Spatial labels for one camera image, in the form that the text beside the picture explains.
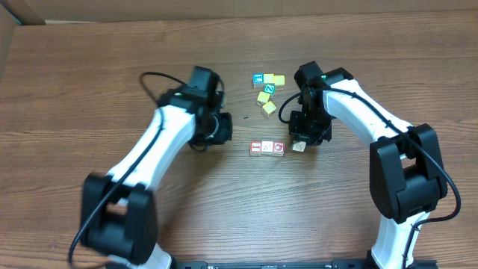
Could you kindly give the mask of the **white letter wooden block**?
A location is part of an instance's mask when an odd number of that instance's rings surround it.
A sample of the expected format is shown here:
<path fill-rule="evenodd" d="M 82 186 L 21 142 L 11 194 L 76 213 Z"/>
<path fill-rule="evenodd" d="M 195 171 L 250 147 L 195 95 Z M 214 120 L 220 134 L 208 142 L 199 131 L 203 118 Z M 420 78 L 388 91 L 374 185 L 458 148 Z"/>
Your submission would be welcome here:
<path fill-rule="evenodd" d="M 304 152 L 306 148 L 306 142 L 305 141 L 294 141 L 292 143 L 292 150 L 296 152 Z"/>

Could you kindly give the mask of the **red symbol wooden block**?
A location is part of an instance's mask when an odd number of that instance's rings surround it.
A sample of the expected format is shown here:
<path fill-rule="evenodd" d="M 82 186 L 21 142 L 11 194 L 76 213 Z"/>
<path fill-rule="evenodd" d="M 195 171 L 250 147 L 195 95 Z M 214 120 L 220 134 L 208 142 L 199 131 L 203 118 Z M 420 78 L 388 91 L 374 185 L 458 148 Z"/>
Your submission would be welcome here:
<path fill-rule="evenodd" d="M 282 142 L 273 143 L 273 155 L 283 156 L 285 154 L 285 144 Z"/>

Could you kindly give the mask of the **red letter wooden block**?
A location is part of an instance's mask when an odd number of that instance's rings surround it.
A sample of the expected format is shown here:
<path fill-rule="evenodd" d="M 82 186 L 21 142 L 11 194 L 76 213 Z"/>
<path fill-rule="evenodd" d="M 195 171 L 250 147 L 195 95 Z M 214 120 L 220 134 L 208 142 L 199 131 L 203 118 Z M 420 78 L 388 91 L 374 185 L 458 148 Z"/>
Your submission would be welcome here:
<path fill-rule="evenodd" d="M 261 141 L 251 141 L 249 146 L 249 154 L 250 155 L 261 155 L 262 153 L 262 143 Z"/>

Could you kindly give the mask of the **plain cream wooden block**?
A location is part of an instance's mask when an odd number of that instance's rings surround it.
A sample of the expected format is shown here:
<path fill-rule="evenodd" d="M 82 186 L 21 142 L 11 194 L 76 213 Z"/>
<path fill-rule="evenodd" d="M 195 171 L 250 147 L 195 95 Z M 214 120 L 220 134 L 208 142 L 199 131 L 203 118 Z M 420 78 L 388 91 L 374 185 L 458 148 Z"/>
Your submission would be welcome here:
<path fill-rule="evenodd" d="M 262 155 L 272 155 L 273 154 L 273 141 L 263 140 L 261 142 L 261 154 Z"/>

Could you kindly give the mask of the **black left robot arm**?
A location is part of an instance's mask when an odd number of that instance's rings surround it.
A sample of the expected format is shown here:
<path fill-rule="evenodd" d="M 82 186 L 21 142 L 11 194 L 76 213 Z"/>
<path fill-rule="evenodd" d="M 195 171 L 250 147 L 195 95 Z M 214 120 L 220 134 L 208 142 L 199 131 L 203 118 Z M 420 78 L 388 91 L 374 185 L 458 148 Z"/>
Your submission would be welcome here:
<path fill-rule="evenodd" d="M 158 244 L 155 192 L 186 144 L 208 147 L 232 138 L 232 117 L 223 113 L 225 94 L 180 86 L 157 101 L 139 141 L 105 175 L 84 180 L 81 227 L 73 239 L 110 258 L 110 268 L 172 268 Z"/>

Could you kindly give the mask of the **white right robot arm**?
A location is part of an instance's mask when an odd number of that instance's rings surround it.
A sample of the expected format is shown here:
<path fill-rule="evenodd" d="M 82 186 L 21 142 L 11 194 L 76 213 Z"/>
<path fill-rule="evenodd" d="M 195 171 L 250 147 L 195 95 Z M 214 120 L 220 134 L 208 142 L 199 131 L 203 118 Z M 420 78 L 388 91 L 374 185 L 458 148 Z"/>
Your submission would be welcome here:
<path fill-rule="evenodd" d="M 331 140 L 334 119 L 369 148 L 369 189 L 381 220 L 363 268 L 436 268 L 434 261 L 413 257 L 420 228 L 447 195 L 435 131 L 395 117 L 343 68 L 323 72 L 309 62 L 295 72 L 294 81 L 302 106 L 288 121 L 295 150 Z"/>

